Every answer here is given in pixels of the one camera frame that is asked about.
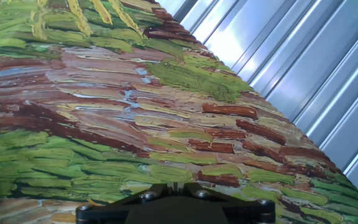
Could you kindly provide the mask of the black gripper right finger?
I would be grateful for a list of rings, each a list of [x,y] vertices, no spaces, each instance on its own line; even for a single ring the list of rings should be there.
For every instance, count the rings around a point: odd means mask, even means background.
[[[275,223],[275,202],[270,199],[241,200],[197,182],[177,182],[175,195],[182,213],[195,223]]]

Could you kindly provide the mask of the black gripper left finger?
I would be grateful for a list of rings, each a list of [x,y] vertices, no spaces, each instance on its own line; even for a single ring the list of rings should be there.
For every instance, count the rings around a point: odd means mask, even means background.
[[[177,183],[153,184],[149,189],[128,196],[108,205],[84,203],[75,210],[76,224],[123,223],[129,212],[141,205],[174,196],[177,194]]]

